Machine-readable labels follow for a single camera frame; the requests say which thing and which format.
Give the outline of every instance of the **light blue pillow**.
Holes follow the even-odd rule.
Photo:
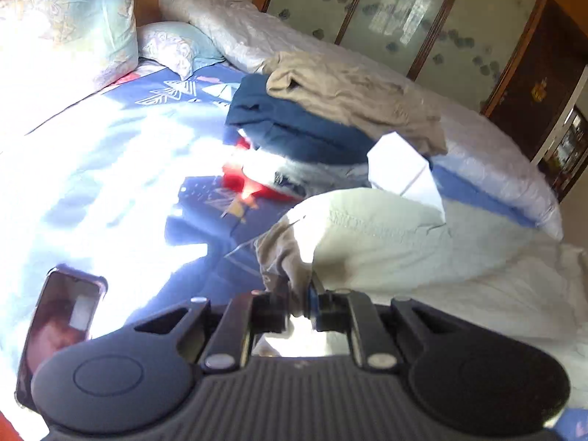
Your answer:
[[[224,61],[211,39],[198,28],[179,21],[162,21],[137,29],[139,56],[155,60],[182,81],[196,70]]]

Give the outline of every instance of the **ribbed black surface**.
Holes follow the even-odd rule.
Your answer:
[[[52,432],[46,438],[76,439],[83,437]],[[110,439],[466,441],[482,438],[456,433],[431,420],[402,390],[398,379],[363,372],[348,357],[311,361],[253,357],[240,372],[206,378],[198,392],[170,419],[142,433]],[[517,437],[516,441],[557,439],[555,434],[542,431]]]

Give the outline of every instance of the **smartphone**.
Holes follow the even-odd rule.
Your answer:
[[[67,265],[47,273],[18,365],[17,403],[37,412],[31,395],[35,373],[56,352],[88,339],[96,308],[107,290],[104,277]]]

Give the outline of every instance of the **dark brown door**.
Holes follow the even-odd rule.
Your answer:
[[[549,0],[527,50],[490,120],[533,159],[588,63],[588,37]]]

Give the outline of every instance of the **floral pillow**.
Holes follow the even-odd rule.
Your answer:
[[[0,152],[138,63],[133,0],[0,0],[0,35]]]
[[[177,73],[182,81],[196,70],[225,57],[198,28],[178,21],[162,21],[137,30],[139,56],[155,60]]]

